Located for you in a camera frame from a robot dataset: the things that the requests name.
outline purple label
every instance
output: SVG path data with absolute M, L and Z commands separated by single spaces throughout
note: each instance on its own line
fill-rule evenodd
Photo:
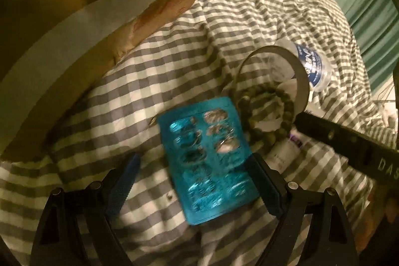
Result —
M 302 145 L 303 145 L 302 141 L 300 141 L 300 139 L 298 139 L 298 138 L 297 138 L 295 135 L 293 135 L 292 133 L 290 133 L 290 140 L 291 140 L 292 142 L 294 142 L 294 143 L 298 146 L 299 149 L 302 148 Z
M 299 44 L 295 45 L 298 50 L 298 59 L 302 62 L 308 74 L 309 81 L 313 86 L 316 86 L 322 75 L 322 59 L 316 51 L 300 46 Z

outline blue blister pack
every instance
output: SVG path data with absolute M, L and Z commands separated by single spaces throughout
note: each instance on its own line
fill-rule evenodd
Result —
M 189 224 L 206 222 L 259 196 L 242 166 L 252 152 L 228 97 L 167 111 L 157 121 Z

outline gray and white checkered fabric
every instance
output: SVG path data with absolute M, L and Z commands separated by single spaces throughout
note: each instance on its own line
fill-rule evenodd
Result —
M 356 40 L 334 0 L 196 0 L 102 78 L 60 123 L 39 162 L 0 165 L 0 234 L 28 265 L 35 230 L 49 192 L 102 180 L 127 150 L 142 154 L 142 168 L 113 229 L 137 266 L 254 265 L 277 221 L 260 199 L 198 226 L 185 221 L 168 174 L 156 114 L 177 105 L 220 96 L 239 62 L 259 45 L 287 37 L 330 59 L 334 75 L 313 99 L 326 117 L 393 146 L 371 101 L 368 76 Z M 267 74 L 260 59 L 248 78 Z M 304 155 L 284 172 L 303 188 L 339 193 L 355 222 L 371 181 L 326 145 L 308 140 Z M 291 257 L 294 265 L 308 219 Z M 85 224 L 81 233 L 93 265 L 99 265 Z

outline green curtain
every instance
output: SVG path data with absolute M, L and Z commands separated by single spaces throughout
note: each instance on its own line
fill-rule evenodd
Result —
M 392 75 L 399 58 L 399 16 L 392 0 L 336 0 L 358 42 L 372 92 Z

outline cardboard box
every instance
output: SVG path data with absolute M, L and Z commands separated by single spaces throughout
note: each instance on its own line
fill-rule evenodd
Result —
M 194 1 L 0 0 L 0 160 L 40 155 L 73 103 Z

